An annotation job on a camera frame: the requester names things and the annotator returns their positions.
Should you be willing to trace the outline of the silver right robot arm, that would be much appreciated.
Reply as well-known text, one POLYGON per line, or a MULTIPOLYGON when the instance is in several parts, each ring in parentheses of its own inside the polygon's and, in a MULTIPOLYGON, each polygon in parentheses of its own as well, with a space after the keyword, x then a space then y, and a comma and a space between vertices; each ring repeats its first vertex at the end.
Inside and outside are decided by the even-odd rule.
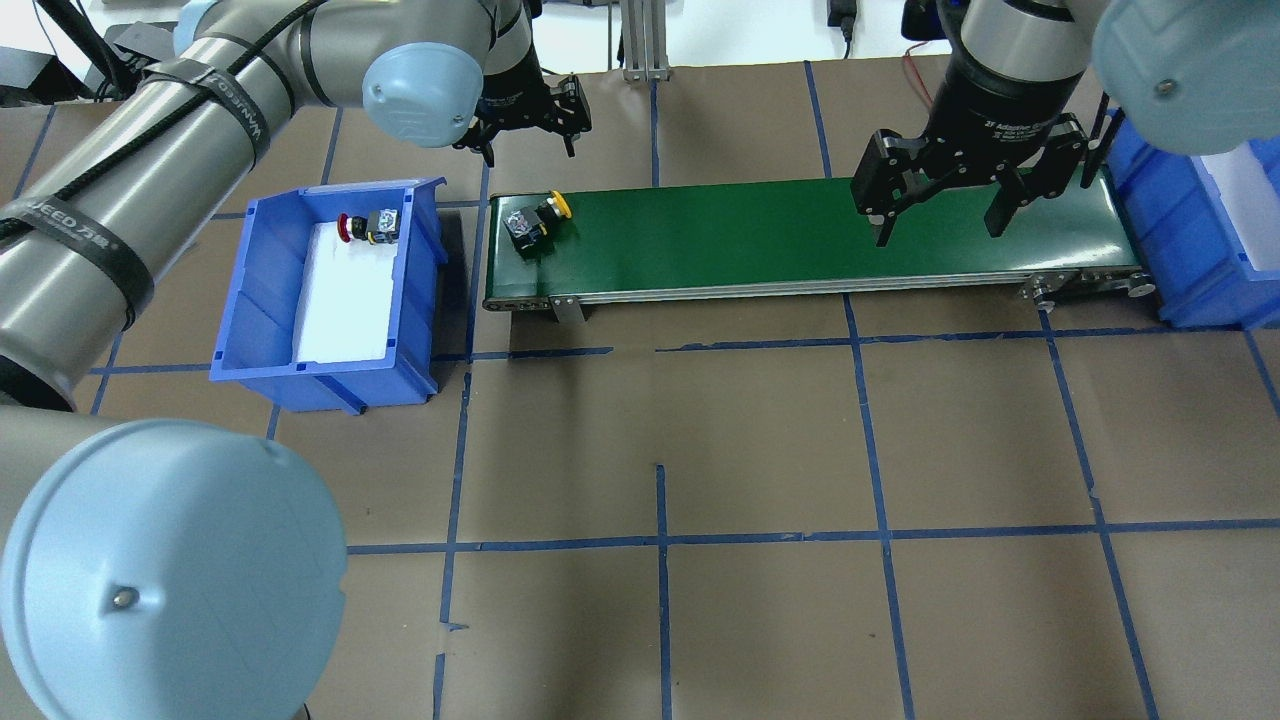
POLYGON ((1088 186, 1125 122, 1212 155, 1277 135, 1275 1, 938 1, 952 53, 925 128, 878 129, 851 178, 878 246, 910 208, 997 186, 984 215, 1088 186))

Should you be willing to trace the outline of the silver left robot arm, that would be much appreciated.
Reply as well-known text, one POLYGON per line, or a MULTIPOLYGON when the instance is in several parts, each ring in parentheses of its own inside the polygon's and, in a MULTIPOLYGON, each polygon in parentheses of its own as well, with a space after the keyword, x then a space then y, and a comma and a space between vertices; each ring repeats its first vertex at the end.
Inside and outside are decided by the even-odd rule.
POLYGON ((186 419, 76 413, 230 191, 306 102, 485 158, 572 143, 538 1, 192 1, 177 55, 3 209, 3 716, 305 719, 346 606, 330 491, 296 452, 186 419))

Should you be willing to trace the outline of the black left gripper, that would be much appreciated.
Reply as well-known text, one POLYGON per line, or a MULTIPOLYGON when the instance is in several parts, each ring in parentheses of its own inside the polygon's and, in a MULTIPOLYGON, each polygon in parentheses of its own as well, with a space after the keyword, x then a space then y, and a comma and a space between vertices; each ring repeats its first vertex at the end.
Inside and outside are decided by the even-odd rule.
POLYGON ((576 74, 548 85, 540 74, 520 90, 484 90, 474 123, 454 142, 458 150, 477 151, 485 167, 495 167, 493 140, 502 132, 536 128, 558 135, 568 158, 575 143, 593 129, 593 115, 581 79, 576 74))

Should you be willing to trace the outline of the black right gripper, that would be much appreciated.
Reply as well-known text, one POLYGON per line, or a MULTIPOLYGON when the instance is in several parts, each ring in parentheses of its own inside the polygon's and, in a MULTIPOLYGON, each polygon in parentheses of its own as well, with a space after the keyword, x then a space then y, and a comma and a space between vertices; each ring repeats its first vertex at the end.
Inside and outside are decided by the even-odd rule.
POLYGON ((895 215, 942 190, 1000 183, 986 211, 993 238, 1023 204, 1062 193, 1085 151, 1082 124, 1065 110, 1082 76, 1018 79, 951 60, 922 133, 878 129, 851 178, 856 210, 874 217, 876 246, 890 243, 895 215))

